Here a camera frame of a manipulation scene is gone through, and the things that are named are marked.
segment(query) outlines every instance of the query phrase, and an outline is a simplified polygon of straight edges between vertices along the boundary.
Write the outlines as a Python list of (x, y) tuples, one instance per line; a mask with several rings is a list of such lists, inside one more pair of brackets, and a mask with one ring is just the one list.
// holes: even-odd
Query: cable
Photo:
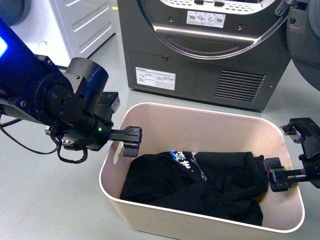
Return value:
[(53, 129), (51, 131), (51, 134), (50, 134), (50, 137), (51, 139), (54, 141), (54, 143), (56, 144), (56, 147), (54, 150), (50, 151), (50, 152), (41, 152), (41, 151), (36, 151), (36, 150), (33, 150), (25, 145), (23, 145), (22, 143), (20, 143), (18, 140), (16, 140), (15, 138), (13, 138), (9, 133), (6, 132), (6, 130), (4, 129), (4, 127), (7, 127), (7, 126), (10, 126), (14, 123), (17, 123), (17, 122), (20, 122), (20, 121), (17, 121), (19, 119), (16, 119), (16, 120), (13, 120), (13, 121), (10, 121), (10, 122), (6, 122), (4, 123), (3, 125), (1, 124), (1, 117), (2, 117), (2, 113), (0, 113), (0, 131), (3, 132), (8, 138), (10, 138), (12, 141), (14, 141), (15, 143), (17, 143), (18, 145), (20, 145), (21, 147), (23, 147), (24, 149), (27, 149), (29, 150), (30, 152), (33, 152), (35, 154), (40, 154), (40, 155), (49, 155), (49, 154), (53, 154), (54, 152), (58, 151), (58, 149), (61, 149), (61, 146), (62, 146), (62, 141), (61, 139), (56, 139), (55, 137), (55, 129)]
[(70, 164), (80, 164), (80, 163), (83, 163), (85, 160), (87, 160), (88, 158), (88, 149), (86, 148), (83, 148), (82, 151), (83, 151), (83, 156), (81, 159), (79, 160), (69, 160), (69, 159), (66, 159), (64, 157), (62, 157), (60, 155), (60, 152), (61, 152), (61, 148), (62, 148), (62, 139), (60, 137), (56, 137), (55, 136), (55, 133), (56, 133), (56, 129), (57, 127), (53, 127), (51, 132), (50, 132), (50, 137), (52, 139), (52, 141), (55, 143), (56, 147), (54, 150), (50, 151), (50, 152), (41, 152), (41, 151), (36, 151), (36, 150), (33, 150), (25, 145), (23, 145), (22, 143), (20, 143), (19, 141), (17, 141), (15, 138), (13, 138), (9, 133), (6, 132), (6, 130), (4, 130), (5, 127), (8, 127), (10, 125), (13, 125), (13, 124), (16, 124), (18, 122), (21, 121), (21, 119), (15, 119), (15, 120), (12, 120), (12, 121), (8, 121), (6, 123), (3, 123), (1, 124), (1, 117), (2, 117), (2, 113), (0, 113), (0, 131), (3, 132), (8, 138), (10, 138), (12, 141), (14, 141), (15, 143), (17, 143), (18, 145), (20, 145), (21, 147), (23, 147), (24, 149), (27, 149), (28, 151), (30, 152), (33, 152), (35, 154), (40, 154), (40, 155), (48, 155), (48, 154), (53, 154), (54, 152), (57, 152), (58, 154), (58, 157), (61, 161), (65, 162), (65, 163), (70, 163)]
[(15, 120), (12, 120), (12, 121), (8, 121), (6, 123), (1, 124), (1, 127), (5, 128), (5, 127), (11, 126), (13, 124), (16, 124), (18, 122), (21, 122), (21, 121), (22, 121), (22, 119), (15, 119)]

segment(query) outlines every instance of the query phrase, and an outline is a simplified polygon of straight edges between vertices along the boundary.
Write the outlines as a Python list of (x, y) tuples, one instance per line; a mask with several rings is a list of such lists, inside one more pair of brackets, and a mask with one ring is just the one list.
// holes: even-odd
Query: white plastic bin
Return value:
[[(143, 129), (139, 156), (166, 151), (252, 152), (279, 157), (292, 169), (281, 131), (271, 122), (244, 116), (155, 103), (132, 107), (120, 129)], [(120, 200), (133, 158), (119, 156), (113, 142), (100, 171), (100, 186), (126, 224), (132, 229), (181, 240), (270, 240), (297, 230), (305, 218), (298, 186), (287, 192), (268, 190), (260, 203), (262, 227)]]

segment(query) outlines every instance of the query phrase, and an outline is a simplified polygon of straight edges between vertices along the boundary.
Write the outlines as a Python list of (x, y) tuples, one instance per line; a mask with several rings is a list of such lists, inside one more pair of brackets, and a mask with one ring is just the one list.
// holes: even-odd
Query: gray floor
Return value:
[[(298, 117), (311, 117), (320, 124), (320, 92), (301, 77), (292, 63), (263, 113), (177, 100), (128, 89), (118, 12), (115, 10), (114, 14), (116, 35), (91, 59), (109, 73), (105, 90), (119, 92), (121, 106), (112, 118), (115, 128), (120, 125), (130, 107), (143, 102), (261, 117), (277, 126), (285, 125), (290, 118)], [(23, 121), (7, 130), (20, 141), (38, 150), (54, 148), (49, 137), (44, 134), (42, 125)], [(285, 137), (285, 140), (293, 166), (300, 168), (298, 155), (302, 153), (301, 146), (293, 143), (289, 137)], [(168, 239), (130, 229), (101, 191), (99, 172), (110, 143), (99, 152), (89, 152), (86, 162), (73, 165), (59, 161), (55, 154), (41, 156), (28, 152), (3, 134), (0, 134), (0, 142), (0, 239)], [(64, 156), (77, 158), (80, 155), (64, 152)], [(305, 206), (304, 223), (294, 233), (279, 234), (279, 240), (319, 239), (320, 190), (310, 183), (301, 183), (300, 189)]]

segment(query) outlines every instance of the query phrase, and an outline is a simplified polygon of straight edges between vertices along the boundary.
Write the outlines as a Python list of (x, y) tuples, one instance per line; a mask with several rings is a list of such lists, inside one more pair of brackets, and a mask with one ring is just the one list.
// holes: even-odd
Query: black clothing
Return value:
[(261, 226), (267, 189), (263, 156), (175, 151), (136, 158), (120, 199)]

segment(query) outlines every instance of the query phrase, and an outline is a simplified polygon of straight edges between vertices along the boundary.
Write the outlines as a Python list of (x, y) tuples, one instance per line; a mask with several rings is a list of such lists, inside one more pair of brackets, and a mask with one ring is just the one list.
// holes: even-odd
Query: label on dryer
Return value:
[(136, 83), (150, 87), (175, 90), (176, 74), (142, 67), (135, 68)]
[(201, 25), (215, 28), (223, 28), (226, 20), (225, 14), (203, 12), (203, 11), (188, 11), (186, 23), (192, 25)]

